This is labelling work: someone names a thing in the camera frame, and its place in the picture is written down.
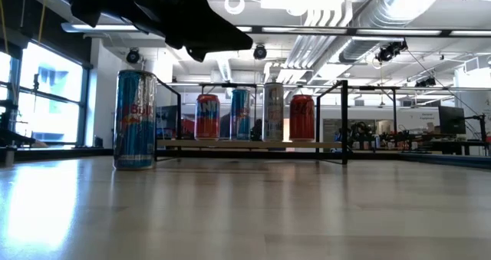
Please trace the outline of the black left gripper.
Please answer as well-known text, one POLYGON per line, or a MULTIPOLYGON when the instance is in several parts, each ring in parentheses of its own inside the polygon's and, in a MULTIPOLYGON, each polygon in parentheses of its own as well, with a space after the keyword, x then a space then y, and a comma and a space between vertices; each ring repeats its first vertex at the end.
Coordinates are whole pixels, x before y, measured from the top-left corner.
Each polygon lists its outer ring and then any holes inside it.
POLYGON ((177 33, 176 17, 178 11, 184 9, 180 28, 184 46, 194 61, 203 62, 208 52, 239 51, 252 47, 252 39, 214 12, 207 0, 188 1, 134 0, 153 23, 152 28, 166 41, 182 41, 177 33))

